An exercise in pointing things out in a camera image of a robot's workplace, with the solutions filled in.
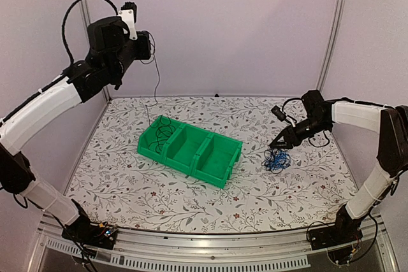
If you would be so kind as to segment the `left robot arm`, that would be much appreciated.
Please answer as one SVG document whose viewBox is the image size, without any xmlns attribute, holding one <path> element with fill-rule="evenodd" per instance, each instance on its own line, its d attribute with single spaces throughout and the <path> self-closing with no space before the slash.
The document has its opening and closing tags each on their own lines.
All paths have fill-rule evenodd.
<svg viewBox="0 0 408 272">
<path fill-rule="evenodd" d="M 134 61 L 150 59 L 149 33 L 136 30 L 137 5 L 126 2 L 114 12 L 87 27 L 89 51 L 84 60 L 75 61 L 69 52 L 69 66 L 59 76 L 1 119 L 1 187 L 58 218 L 82 243 L 95 236 L 86 212 L 35 175 L 21 149 L 49 123 L 105 86 L 119 89 Z"/>
</svg>

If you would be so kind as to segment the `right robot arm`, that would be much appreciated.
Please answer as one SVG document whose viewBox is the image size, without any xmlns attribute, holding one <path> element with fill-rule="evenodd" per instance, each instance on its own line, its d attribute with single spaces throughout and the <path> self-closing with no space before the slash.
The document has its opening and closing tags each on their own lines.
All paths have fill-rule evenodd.
<svg viewBox="0 0 408 272">
<path fill-rule="evenodd" d="M 372 170 L 356 194 L 337 212 L 330 239 L 343 244 L 361 221 L 393 191 L 407 172 L 407 107 L 390 106 L 341 97 L 325 99 L 319 90 L 310 90 L 298 99 L 306 117 L 296 120 L 285 111 L 287 102 L 273 106 L 272 113 L 286 122 L 269 144 L 270 149 L 291 150 L 319 132 L 330 132 L 335 125 L 361 129 L 372 134 Z"/>
</svg>

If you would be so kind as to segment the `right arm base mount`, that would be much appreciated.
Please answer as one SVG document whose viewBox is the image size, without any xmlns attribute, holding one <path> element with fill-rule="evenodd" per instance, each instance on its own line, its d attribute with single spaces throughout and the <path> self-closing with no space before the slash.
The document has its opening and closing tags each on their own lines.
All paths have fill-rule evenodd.
<svg viewBox="0 0 408 272">
<path fill-rule="evenodd" d="M 358 227 L 338 232 L 334 225 L 312 222 L 306 230 L 306 239 L 312 250 L 326 250 L 329 260 L 337 266 L 350 264 L 361 247 L 363 233 Z"/>
</svg>

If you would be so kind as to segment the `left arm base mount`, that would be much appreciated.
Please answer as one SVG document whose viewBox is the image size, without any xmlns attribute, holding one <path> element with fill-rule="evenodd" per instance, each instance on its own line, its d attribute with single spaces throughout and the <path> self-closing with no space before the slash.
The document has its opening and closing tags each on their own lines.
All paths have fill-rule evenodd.
<svg viewBox="0 0 408 272">
<path fill-rule="evenodd" d="M 62 230 L 62 237 L 78 244 L 112 250 L 118 235 L 118 227 L 106 222 L 93 224 L 77 220 Z"/>
</svg>

